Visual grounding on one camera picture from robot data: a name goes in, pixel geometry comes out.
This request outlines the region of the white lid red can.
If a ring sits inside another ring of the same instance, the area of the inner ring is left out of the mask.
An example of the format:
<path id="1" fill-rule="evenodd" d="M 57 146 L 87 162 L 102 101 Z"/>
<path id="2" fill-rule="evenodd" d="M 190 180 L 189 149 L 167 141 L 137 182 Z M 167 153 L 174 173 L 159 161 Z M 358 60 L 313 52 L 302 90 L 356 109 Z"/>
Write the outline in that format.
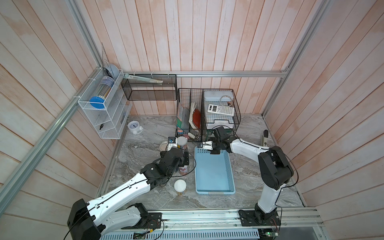
<path id="1" fill-rule="evenodd" d="M 181 176 L 185 176 L 185 175 L 189 172 L 188 168 L 189 168 L 188 165 L 179 167 L 179 173 L 180 173 L 180 175 L 181 175 Z"/>

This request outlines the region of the silver can blue label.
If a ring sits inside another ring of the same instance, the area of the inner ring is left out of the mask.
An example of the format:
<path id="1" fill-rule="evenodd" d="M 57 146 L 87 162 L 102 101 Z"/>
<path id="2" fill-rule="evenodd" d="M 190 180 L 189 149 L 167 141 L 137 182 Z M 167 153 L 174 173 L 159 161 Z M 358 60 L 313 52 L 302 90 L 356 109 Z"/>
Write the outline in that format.
<path id="1" fill-rule="evenodd" d="M 169 147 L 169 143 L 167 141 L 164 141 L 162 142 L 160 145 L 159 145 L 159 150 L 161 152 L 166 152 L 168 151 L 168 147 Z"/>

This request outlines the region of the white lid colourful can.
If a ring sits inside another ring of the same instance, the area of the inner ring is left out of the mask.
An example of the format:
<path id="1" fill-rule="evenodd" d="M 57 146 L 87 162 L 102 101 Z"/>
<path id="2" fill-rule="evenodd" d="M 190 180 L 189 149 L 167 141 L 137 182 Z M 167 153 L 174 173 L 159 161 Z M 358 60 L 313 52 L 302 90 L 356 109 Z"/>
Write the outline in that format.
<path id="1" fill-rule="evenodd" d="M 183 149 L 183 150 L 188 149 L 188 139 L 186 137 L 183 137 L 183 136 L 178 137 L 176 139 L 176 143 L 177 143 L 178 148 Z"/>

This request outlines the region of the light blue plastic basket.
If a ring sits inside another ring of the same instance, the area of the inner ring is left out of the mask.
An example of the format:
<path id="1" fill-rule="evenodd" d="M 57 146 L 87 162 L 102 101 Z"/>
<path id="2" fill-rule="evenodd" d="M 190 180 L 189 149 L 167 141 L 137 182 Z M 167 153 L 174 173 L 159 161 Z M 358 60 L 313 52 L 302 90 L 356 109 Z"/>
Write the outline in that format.
<path id="1" fill-rule="evenodd" d="M 218 155 L 195 147 L 196 192 L 200 195 L 233 195 L 236 193 L 232 165 L 227 151 Z"/>

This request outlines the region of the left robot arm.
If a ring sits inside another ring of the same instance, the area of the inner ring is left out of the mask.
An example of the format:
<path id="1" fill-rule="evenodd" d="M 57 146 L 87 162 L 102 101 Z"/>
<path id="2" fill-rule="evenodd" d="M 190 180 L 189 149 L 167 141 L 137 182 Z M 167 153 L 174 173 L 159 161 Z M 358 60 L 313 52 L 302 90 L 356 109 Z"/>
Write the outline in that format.
<path id="1" fill-rule="evenodd" d="M 189 164 L 189 154 L 172 147 L 109 193 L 88 202 L 76 201 L 67 221 L 66 235 L 73 240 L 99 240 L 121 228 L 148 226 L 148 211 L 143 204 L 133 204 L 126 210 L 121 208 L 154 188 L 166 185 L 179 167 Z"/>

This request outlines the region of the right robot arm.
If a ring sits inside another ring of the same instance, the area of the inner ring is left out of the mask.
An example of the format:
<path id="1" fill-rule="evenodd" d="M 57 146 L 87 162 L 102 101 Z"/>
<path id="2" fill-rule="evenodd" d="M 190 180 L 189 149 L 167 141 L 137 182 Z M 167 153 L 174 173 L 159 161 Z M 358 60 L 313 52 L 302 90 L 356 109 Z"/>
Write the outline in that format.
<path id="1" fill-rule="evenodd" d="M 282 189 L 288 187 L 294 175 L 294 169 L 283 150 L 278 146 L 262 147 L 237 136 L 230 136 L 222 126 L 215 128 L 213 134 L 209 141 L 202 143 L 204 149 L 212 154 L 219 154 L 220 151 L 239 154 L 259 163 L 264 182 L 262 195 L 254 211 L 239 210 L 242 226 L 278 225 L 280 216 L 277 201 Z"/>

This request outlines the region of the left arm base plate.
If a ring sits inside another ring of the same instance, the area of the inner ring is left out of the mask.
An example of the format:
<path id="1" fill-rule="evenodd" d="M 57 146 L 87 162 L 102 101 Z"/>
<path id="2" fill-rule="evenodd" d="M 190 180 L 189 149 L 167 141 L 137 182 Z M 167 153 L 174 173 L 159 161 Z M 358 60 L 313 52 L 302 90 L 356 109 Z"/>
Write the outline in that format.
<path id="1" fill-rule="evenodd" d="M 132 227 L 123 227 L 122 230 L 150 229 L 156 230 L 162 227 L 162 213 L 148 213 L 147 216 L 141 218 L 139 222 Z"/>

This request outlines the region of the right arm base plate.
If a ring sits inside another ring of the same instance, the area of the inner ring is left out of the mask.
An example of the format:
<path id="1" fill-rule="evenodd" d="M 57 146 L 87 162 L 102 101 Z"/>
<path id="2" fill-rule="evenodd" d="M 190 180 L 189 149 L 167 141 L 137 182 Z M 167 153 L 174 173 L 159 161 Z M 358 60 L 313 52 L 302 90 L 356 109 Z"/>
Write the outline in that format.
<path id="1" fill-rule="evenodd" d="M 277 209 L 268 214 L 261 210 L 239 210 L 238 214 L 243 227 L 280 226 L 281 223 Z"/>

